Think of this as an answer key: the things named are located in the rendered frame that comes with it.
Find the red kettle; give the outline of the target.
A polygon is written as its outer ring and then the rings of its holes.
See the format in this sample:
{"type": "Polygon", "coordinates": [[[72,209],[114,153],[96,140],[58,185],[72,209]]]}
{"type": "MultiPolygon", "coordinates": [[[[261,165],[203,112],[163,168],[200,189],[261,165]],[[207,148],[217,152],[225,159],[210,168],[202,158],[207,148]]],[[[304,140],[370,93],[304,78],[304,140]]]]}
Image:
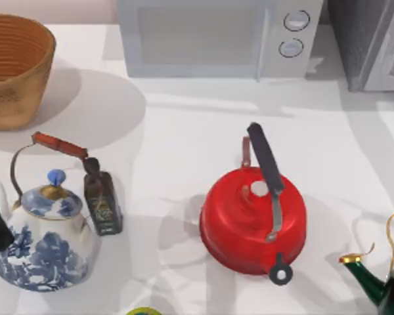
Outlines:
{"type": "Polygon", "coordinates": [[[251,123],[247,132],[241,166],[218,179],[206,196],[201,239],[227,268],[286,285],[305,245],[307,209],[299,190],[278,170],[260,124],[251,123]]]}

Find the microwave oven door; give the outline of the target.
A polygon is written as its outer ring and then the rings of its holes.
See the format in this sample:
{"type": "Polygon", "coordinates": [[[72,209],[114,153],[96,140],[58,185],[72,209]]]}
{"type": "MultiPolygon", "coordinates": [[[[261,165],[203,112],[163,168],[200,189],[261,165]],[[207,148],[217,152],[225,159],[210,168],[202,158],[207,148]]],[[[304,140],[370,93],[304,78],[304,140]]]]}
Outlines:
{"type": "Polygon", "coordinates": [[[130,77],[261,78],[266,0],[117,0],[130,77]]]}

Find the pale microwave oven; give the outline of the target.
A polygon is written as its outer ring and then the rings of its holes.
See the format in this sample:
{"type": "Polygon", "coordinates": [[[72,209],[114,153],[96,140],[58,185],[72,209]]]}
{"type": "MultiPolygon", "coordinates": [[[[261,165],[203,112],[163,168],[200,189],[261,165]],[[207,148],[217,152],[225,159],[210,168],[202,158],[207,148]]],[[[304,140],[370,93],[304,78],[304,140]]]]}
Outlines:
{"type": "Polygon", "coordinates": [[[117,0],[131,77],[305,76],[324,0],[117,0]]]}

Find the woven brown basket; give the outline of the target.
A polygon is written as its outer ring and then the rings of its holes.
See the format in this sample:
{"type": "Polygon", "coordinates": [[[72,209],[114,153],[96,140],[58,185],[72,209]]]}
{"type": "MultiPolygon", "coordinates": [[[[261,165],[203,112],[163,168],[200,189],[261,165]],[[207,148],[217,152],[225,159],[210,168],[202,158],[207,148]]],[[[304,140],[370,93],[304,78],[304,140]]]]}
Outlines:
{"type": "Polygon", "coordinates": [[[35,118],[55,49],[56,39],[43,24],[0,14],[0,131],[25,127],[35,118]]]}

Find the dark glass bottle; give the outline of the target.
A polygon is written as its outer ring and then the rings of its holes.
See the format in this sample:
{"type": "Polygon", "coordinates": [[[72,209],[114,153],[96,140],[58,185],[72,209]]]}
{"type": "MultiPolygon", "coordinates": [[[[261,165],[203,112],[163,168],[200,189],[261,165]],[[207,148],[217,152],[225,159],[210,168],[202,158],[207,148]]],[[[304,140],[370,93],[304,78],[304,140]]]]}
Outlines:
{"type": "Polygon", "coordinates": [[[95,157],[83,160],[84,197],[99,236],[119,234],[123,230],[123,218],[110,173],[100,169],[95,157]]]}

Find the green and gold kettle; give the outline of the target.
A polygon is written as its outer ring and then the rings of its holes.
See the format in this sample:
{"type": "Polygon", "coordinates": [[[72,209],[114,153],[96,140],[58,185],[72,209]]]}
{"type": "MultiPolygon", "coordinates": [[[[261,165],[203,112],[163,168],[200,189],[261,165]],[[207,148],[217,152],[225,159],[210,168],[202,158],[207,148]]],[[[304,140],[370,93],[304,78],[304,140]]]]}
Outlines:
{"type": "Polygon", "coordinates": [[[367,269],[362,258],[370,254],[374,249],[374,244],[366,253],[348,253],[339,258],[339,263],[343,264],[355,277],[362,290],[369,300],[378,310],[378,315],[394,315],[394,239],[391,235],[391,223],[394,213],[386,221],[386,236],[391,248],[391,259],[389,273],[386,281],[381,281],[367,269]]]}

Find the blue and white teapot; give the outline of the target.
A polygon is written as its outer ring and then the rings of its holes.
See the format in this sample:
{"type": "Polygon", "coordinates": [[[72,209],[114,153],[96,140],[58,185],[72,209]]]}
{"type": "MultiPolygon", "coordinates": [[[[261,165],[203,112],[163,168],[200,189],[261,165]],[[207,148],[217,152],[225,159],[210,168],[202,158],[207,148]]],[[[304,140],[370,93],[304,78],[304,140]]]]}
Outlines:
{"type": "Polygon", "coordinates": [[[22,191],[16,180],[15,152],[11,181],[18,198],[0,214],[14,242],[0,252],[0,277],[7,283],[40,293],[85,281],[97,251],[97,236],[81,214],[81,198],[63,187],[66,173],[52,169],[48,183],[22,191]]]}

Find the round microwave knob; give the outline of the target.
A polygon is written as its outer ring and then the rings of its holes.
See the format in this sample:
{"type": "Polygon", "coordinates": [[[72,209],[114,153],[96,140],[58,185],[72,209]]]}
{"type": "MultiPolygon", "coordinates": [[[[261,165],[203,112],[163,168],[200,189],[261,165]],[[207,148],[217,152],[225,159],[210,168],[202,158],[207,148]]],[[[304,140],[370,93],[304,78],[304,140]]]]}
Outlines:
{"type": "Polygon", "coordinates": [[[297,38],[283,41],[278,47],[278,52],[284,58],[295,58],[299,56],[303,50],[304,44],[300,39],[297,38]]]}
{"type": "Polygon", "coordinates": [[[309,25],[310,16],[304,10],[289,12],[283,21],[284,27],[291,32],[299,32],[309,25]]]}

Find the green and yellow round object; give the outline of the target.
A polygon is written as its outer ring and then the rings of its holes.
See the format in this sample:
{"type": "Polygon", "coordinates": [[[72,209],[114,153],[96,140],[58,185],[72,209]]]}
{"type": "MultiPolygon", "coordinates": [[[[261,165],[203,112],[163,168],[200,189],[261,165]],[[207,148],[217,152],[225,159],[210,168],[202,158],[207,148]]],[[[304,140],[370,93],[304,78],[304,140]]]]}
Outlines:
{"type": "Polygon", "coordinates": [[[162,315],[162,313],[154,308],[141,306],[128,311],[126,315],[162,315]]]}

